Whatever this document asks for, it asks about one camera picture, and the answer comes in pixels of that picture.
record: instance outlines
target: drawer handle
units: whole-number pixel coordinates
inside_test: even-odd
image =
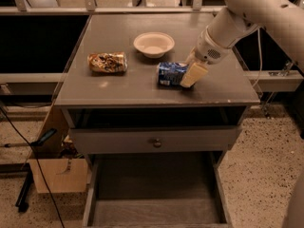
[[[156,139],[156,140],[153,142],[153,146],[156,147],[156,148],[162,147],[161,140],[160,140],[160,139]]]

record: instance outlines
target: gray table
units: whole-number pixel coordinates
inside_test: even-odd
[[[87,157],[98,153],[231,148],[240,132],[243,113],[250,105],[259,103],[257,94],[243,76],[242,68],[233,52],[220,64],[209,66],[209,73],[190,89],[156,83],[156,65],[161,61],[184,61],[198,35],[212,19],[211,14],[198,12],[93,15],[55,102],[65,114],[71,128],[71,137],[74,137],[78,150]],[[160,59],[144,57],[134,49],[133,41],[136,36],[148,31],[171,35],[176,43],[174,49]],[[126,53],[128,70],[124,75],[100,75],[90,71],[86,61],[89,53],[114,51]],[[137,116],[135,109],[138,108],[142,110]],[[157,119],[158,111],[161,116],[168,116],[172,112],[170,121],[179,118],[180,121],[173,121],[172,125],[162,123],[157,127],[157,121],[165,121],[160,116]],[[201,125],[192,123],[189,119],[197,118],[200,111],[203,112],[199,116]],[[119,114],[124,123],[107,120],[104,124],[92,125],[88,122],[95,118],[94,114],[102,118],[101,121],[110,114]],[[153,129],[149,127],[151,120],[155,120],[152,121],[153,126],[151,125]],[[120,128],[120,131],[111,131],[113,128]],[[179,140],[172,144],[167,141],[170,143],[167,147],[163,144],[162,148],[153,150],[135,147],[134,141],[139,136],[143,136],[142,143],[151,144],[155,142],[151,138],[160,140],[175,136],[174,130],[177,128],[179,135],[182,135],[182,130],[186,130],[186,144]],[[192,139],[196,137],[201,142],[191,141],[187,136],[192,136]],[[125,147],[123,143],[132,144],[132,147]]]
[[[127,177],[124,174],[122,177],[118,177],[118,173],[122,173],[121,166],[127,164],[123,169],[134,170],[135,163],[140,166],[144,165],[144,168],[148,168],[147,165],[150,165],[149,170],[152,173],[148,175],[151,177],[159,175],[171,177],[173,175],[174,179],[169,184],[170,190],[165,192],[169,197],[175,191],[179,193],[180,190],[176,190],[176,188],[179,189],[181,185],[184,185],[184,181],[188,182],[187,177],[203,175],[208,179],[201,182],[200,178],[195,178],[198,181],[195,188],[194,186],[186,188],[182,192],[186,197],[190,192],[192,197],[191,192],[201,190],[196,197],[196,203],[209,203],[195,208],[196,212],[202,213],[202,216],[175,217],[174,212],[193,214],[192,201],[189,202],[189,205],[184,204],[184,210],[176,210],[172,213],[171,208],[164,208],[167,207],[167,199],[157,199],[153,203],[148,201],[145,206],[139,206],[142,215],[138,214],[138,210],[136,217],[138,217],[140,225],[150,224],[150,221],[146,220],[150,220],[151,216],[146,219],[145,214],[150,214],[156,207],[164,209],[161,211],[160,217],[155,217],[157,224],[172,225],[172,222],[177,219],[180,219],[180,222],[188,220],[186,222],[196,224],[201,222],[221,223],[219,227],[226,227],[222,224],[230,223],[228,212],[224,203],[221,202],[223,194],[217,170],[213,176],[197,172],[195,169],[189,169],[191,172],[189,174],[183,171],[181,171],[183,174],[174,173],[172,162],[175,161],[172,160],[179,160],[181,164],[179,168],[188,170],[184,168],[185,165],[195,162],[196,157],[194,159],[191,157],[189,159],[191,161],[189,161],[185,152],[194,155],[199,152],[210,152],[214,153],[213,165],[218,166],[226,151],[231,149],[238,138],[244,112],[251,105],[257,105],[259,99],[248,79],[243,76],[242,68],[233,53],[220,64],[209,66],[209,73],[190,89],[158,85],[156,74],[156,66],[161,61],[184,61],[196,43],[200,32],[212,18],[211,14],[198,12],[92,16],[55,102],[55,106],[60,107],[65,114],[70,127],[69,134],[77,150],[85,155],[92,166],[92,182],[85,208],[84,227],[103,225],[107,212],[109,212],[110,218],[115,214],[121,219],[122,223],[117,223],[119,225],[126,225],[128,222],[134,224],[136,220],[124,213],[135,207],[130,198],[133,196],[126,194],[125,197],[128,198],[128,201],[123,201],[117,206],[122,213],[115,211],[113,214],[111,210],[114,206],[116,207],[117,202],[109,206],[108,202],[104,202],[104,195],[105,199],[107,197],[103,193],[103,187],[108,183],[113,184],[115,181],[122,185],[121,181],[127,180],[127,177],[133,174],[127,172]],[[137,35],[149,31],[159,31],[171,35],[176,43],[174,49],[160,59],[145,58],[134,49],[133,41]],[[89,53],[114,51],[126,53],[128,70],[125,74],[99,75],[90,71],[86,61]],[[98,157],[105,157],[108,154],[111,158],[119,156],[115,160],[105,161],[109,164],[110,169],[96,161],[99,159]],[[116,154],[126,154],[128,160],[131,161],[126,163],[124,158],[121,161],[120,155]],[[176,156],[165,156],[168,159],[164,159],[163,154],[181,154],[181,156],[178,156],[177,159]],[[153,167],[157,166],[154,165],[154,158],[156,158],[157,165],[161,164],[165,170],[172,170],[174,174],[163,173],[162,169],[156,171]],[[104,167],[102,175],[100,175],[100,166]],[[140,175],[135,171],[137,174],[134,174],[135,176],[132,178],[134,183],[127,181],[125,185],[138,187],[139,183],[145,183],[147,173],[144,170]],[[216,180],[218,184],[214,185],[217,190],[215,195],[208,191],[210,190],[209,185],[213,186],[212,180]],[[147,188],[144,189],[144,198],[150,200],[152,197],[149,195],[153,194],[157,197],[158,192],[162,197],[161,183],[159,183],[160,188],[157,192],[155,189],[149,189],[158,188],[154,186],[155,182],[158,182],[158,178],[155,179],[155,182],[153,179],[149,179],[149,181],[153,183],[143,187]],[[121,196],[123,190],[118,191],[116,199]],[[221,212],[218,213],[214,203],[218,204]]]

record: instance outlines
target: food package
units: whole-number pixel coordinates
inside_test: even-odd
[[[162,62],[157,67],[157,79],[160,85],[179,86],[188,65]]]
[[[95,72],[126,72],[127,63],[124,52],[92,53],[87,56],[89,68]]]

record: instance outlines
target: drawer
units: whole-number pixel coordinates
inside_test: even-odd
[[[103,155],[83,227],[231,227],[210,153]]]
[[[148,153],[229,150],[240,133],[239,126],[193,129],[142,130],[70,129],[78,152]]]

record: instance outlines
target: table top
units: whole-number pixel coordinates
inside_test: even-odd
[[[183,62],[202,30],[211,22],[210,13],[113,13],[91,17],[82,43],[71,64],[55,105],[65,108],[175,107],[256,105],[259,99],[233,52],[190,89],[157,84],[159,62]],[[144,32],[163,32],[175,47],[160,59],[138,52],[134,39]],[[90,53],[124,51],[125,74],[98,74],[87,64]]]

